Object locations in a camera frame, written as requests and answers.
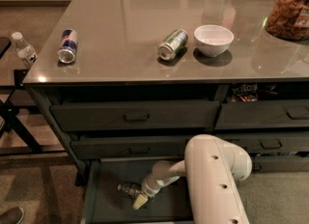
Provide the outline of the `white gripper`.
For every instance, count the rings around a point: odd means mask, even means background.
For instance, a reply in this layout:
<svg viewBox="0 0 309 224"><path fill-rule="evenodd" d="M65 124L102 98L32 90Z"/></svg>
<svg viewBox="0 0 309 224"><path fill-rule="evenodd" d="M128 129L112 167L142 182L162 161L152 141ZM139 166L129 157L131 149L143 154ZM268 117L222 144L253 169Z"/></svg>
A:
<svg viewBox="0 0 309 224"><path fill-rule="evenodd" d="M134 210L139 210L148 202L149 198L153 198L163 187L166 187L173 182L176 182L179 178L180 176L171 174L169 172L152 171L142 181L143 193L139 193L137 195L132 205L132 208Z"/></svg>

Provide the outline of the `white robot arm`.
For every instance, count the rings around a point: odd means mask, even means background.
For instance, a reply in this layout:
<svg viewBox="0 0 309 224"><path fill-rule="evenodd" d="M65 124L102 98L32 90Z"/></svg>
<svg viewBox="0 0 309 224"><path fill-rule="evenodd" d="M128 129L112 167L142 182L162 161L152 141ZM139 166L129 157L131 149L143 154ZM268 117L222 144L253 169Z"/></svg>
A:
<svg viewBox="0 0 309 224"><path fill-rule="evenodd" d="M185 147L184 160L154 164L133 208L139 210L161 188L185 177L194 224L249 224L236 182L247 179L251 171L251 158L240 146L215 136L196 135Z"/></svg>

